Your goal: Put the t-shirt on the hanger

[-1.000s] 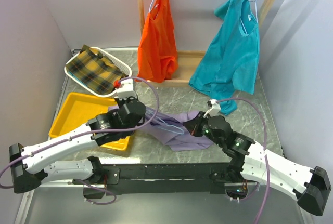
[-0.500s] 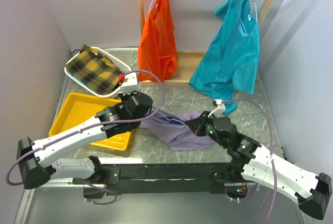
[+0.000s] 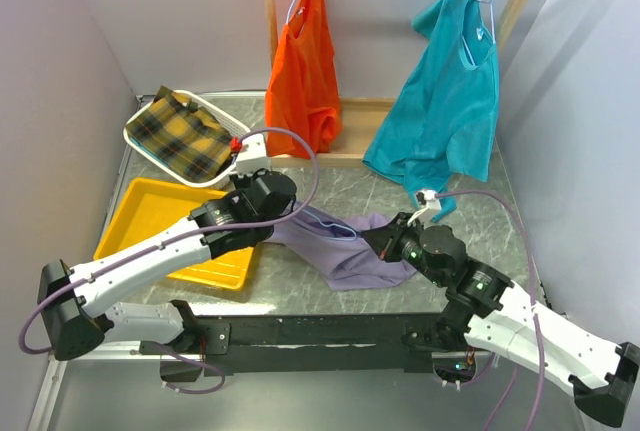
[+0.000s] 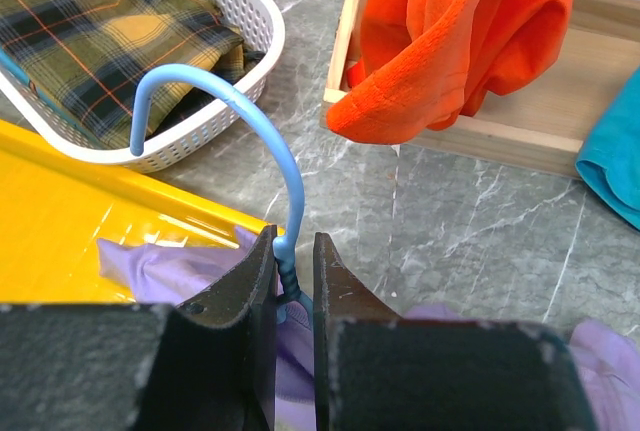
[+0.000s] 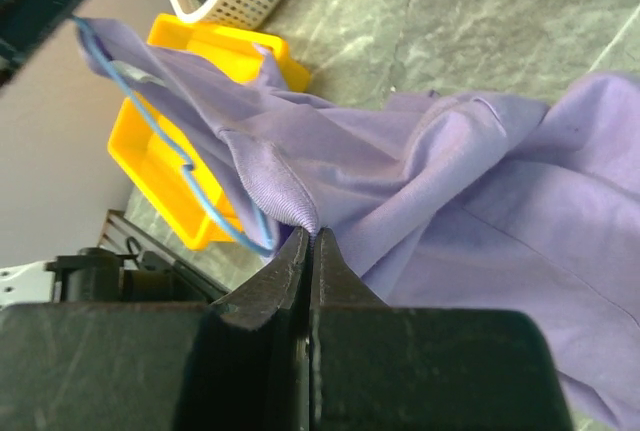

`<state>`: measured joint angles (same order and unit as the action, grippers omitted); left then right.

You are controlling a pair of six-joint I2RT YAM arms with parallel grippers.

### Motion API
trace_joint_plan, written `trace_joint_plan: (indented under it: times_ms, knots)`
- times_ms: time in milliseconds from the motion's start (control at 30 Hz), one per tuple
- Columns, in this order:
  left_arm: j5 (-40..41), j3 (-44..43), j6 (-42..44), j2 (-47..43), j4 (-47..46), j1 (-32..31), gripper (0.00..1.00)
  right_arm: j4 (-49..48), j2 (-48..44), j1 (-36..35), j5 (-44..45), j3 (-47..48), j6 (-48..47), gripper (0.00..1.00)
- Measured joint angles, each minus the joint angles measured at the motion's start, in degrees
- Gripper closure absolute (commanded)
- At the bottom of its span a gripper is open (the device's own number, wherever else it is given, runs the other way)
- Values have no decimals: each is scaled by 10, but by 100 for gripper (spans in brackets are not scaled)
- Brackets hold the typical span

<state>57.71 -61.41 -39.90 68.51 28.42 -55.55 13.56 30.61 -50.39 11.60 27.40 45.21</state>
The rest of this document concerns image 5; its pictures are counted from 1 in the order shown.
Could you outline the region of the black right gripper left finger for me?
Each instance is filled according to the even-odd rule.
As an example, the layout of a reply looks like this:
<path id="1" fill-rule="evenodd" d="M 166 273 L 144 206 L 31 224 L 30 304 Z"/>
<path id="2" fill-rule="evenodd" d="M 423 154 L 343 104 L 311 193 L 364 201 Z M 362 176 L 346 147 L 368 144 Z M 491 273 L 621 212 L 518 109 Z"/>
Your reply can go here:
<path id="1" fill-rule="evenodd" d="M 16 304 L 1 314 L 5 430 L 305 430 L 306 231 L 232 293 Z"/>

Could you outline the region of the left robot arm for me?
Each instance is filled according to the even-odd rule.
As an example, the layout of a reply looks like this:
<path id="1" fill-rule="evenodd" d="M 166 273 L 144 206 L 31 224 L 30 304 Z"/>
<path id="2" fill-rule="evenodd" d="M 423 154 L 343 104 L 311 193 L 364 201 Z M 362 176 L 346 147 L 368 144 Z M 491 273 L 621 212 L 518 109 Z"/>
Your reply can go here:
<path id="1" fill-rule="evenodd" d="M 8 86 L 30 58 L 85 0 L 1 0 L 1 86 Z M 1 307 L 52 300 L 55 273 L 44 262 L 1 270 Z"/>

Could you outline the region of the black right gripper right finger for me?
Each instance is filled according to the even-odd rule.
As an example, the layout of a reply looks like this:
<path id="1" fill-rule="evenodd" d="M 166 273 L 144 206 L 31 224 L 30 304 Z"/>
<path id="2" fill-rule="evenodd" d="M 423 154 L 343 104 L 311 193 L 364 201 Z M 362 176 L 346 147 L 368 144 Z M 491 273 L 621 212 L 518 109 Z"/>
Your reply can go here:
<path id="1" fill-rule="evenodd" d="M 525 314 L 385 305 L 332 231 L 313 246 L 315 430 L 569 430 L 546 341 Z"/>

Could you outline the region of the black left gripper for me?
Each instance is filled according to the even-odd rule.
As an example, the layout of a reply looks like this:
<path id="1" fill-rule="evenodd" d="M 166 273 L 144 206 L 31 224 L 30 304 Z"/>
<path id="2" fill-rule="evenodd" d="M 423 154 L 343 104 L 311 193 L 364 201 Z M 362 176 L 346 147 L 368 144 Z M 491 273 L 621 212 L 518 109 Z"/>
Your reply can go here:
<path id="1" fill-rule="evenodd" d="M 1 85 L 6 86 L 85 0 L 1 0 Z"/>

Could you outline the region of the purple t-shirt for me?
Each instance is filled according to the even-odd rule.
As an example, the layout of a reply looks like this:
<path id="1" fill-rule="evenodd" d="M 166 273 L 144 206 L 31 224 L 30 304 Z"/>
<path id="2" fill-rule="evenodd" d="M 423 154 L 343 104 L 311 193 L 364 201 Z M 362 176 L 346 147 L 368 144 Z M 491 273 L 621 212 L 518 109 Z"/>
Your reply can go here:
<path id="1" fill-rule="evenodd" d="M 639 79 L 597 72 L 553 105 L 503 93 L 396 93 L 341 108 L 265 55 L 239 84 L 125 24 L 77 19 L 88 66 L 187 137 L 254 249 L 334 231 L 386 303 L 518 310 L 571 404 L 639 426 Z"/>

